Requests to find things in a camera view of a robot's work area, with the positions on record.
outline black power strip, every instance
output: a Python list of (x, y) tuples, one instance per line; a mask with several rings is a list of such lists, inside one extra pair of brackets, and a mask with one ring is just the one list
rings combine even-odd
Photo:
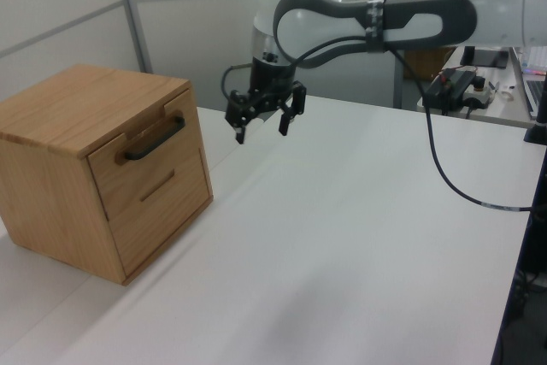
[(470, 70), (446, 68), (426, 90), (426, 103), (443, 114), (463, 107), (463, 92), (473, 83), (476, 73)]

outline white wall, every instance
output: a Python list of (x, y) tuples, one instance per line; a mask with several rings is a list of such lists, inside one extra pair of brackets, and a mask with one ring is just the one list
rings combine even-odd
[(0, 0), (0, 100), (78, 62), (138, 70), (122, 0)]
[[(190, 79), (198, 104), (224, 109), (222, 72), (250, 61), (256, 0), (136, 0), (144, 52), (154, 73)], [(297, 77), (316, 96), (392, 106), (391, 56), (345, 56)], [(231, 87), (245, 89), (239, 74)]]

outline electronic device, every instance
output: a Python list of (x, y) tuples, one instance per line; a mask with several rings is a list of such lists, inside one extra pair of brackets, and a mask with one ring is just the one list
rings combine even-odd
[(475, 77), (475, 72), (470, 70), (443, 70), (426, 90), (424, 104), (431, 109), (441, 110), (443, 115), (461, 109), (464, 105), (463, 94)]
[(544, 90), (545, 70), (547, 70), (547, 47), (526, 47), (520, 57), (522, 87), (530, 118), (538, 117), (539, 103)]
[(537, 76), (530, 74), (522, 75), (522, 84), (526, 94), (526, 106), (532, 120), (538, 117), (539, 102), (544, 90), (545, 76)]

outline laptop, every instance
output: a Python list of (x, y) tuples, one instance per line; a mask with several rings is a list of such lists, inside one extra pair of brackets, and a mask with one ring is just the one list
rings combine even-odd
[(530, 118), (536, 120), (547, 70), (547, 47), (527, 47), (521, 55), (522, 84)]

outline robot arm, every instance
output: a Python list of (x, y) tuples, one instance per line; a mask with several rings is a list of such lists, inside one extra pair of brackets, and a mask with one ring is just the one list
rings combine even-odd
[[(303, 112), (305, 88), (296, 66), (316, 68), (356, 52), (418, 50), (445, 45), (547, 45), (545, 0), (259, 0), (250, 89), (230, 96), (226, 120), (243, 142), (244, 127), (283, 109), (280, 131)], [(308, 50), (340, 38), (295, 64)], [(293, 106), (285, 101), (294, 93)]]

